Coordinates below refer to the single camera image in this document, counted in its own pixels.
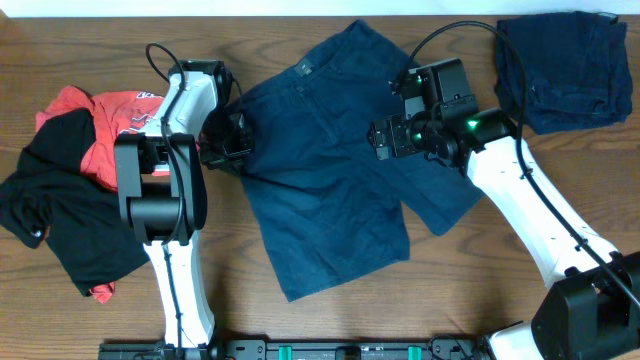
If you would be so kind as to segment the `dark blue shorts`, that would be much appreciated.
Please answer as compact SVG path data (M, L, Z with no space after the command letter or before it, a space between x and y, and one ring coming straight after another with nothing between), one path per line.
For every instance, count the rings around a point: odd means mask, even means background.
M390 82L407 59L358 20L238 101L255 139L242 184L289 301L408 259L404 208L442 235L482 196L457 172L369 145L372 122L403 108Z

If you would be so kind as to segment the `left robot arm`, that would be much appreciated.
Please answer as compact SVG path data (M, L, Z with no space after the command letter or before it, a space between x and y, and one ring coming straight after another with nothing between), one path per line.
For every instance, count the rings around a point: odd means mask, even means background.
M180 60L156 114L114 146L122 222L149 256L165 313L163 359L208 359L215 318L199 258L207 218L203 171L239 174L253 131L230 113L234 78L219 60Z

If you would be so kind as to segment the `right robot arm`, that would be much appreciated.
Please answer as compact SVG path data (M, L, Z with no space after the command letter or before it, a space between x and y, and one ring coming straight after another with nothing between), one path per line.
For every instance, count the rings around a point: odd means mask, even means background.
M479 110L461 60L405 70L392 90L404 110L372 124L377 158L422 154L470 180L516 232L548 290L532 320L483 336L462 357L611 359L638 349L638 254L622 254L580 217L504 111Z

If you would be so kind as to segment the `red printed t-shirt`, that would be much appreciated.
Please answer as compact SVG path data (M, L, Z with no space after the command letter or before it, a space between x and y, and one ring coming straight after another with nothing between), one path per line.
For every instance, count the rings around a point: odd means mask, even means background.
M86 109L93 117L96 142L81 162L81 173L117 195L115 141L122 134L134 134L157 112L160 96L144 91L117 91L90 95L75 86L64 87L48 107L36 116L36 132L44 123L76 109ZM115 282L97 286L85 297L106 303L115 291Z

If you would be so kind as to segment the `black t-shirt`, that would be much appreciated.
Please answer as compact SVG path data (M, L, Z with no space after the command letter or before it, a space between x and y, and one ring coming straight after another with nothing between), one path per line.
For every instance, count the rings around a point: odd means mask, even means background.
M1 225L31 249L48 245L83 296L149 261L121 222L118 196L81 173L95 142L88 110L55 116L1 183Z

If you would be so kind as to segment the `folded navy garment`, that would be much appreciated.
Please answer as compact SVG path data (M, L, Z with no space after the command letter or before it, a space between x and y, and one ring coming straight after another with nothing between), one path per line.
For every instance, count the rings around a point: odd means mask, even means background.
M497 22L495 93L514 119L527 94L526 122L539 135L609 126L632 113L627 24L604 13L560 12Z

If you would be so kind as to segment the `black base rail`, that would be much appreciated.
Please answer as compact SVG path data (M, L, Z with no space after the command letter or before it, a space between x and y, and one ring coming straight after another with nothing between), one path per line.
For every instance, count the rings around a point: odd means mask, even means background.
M177 350L157 343L105 343L100 360L486 360L473 340L435 338L425 342L265 342L234 340L209 348Z

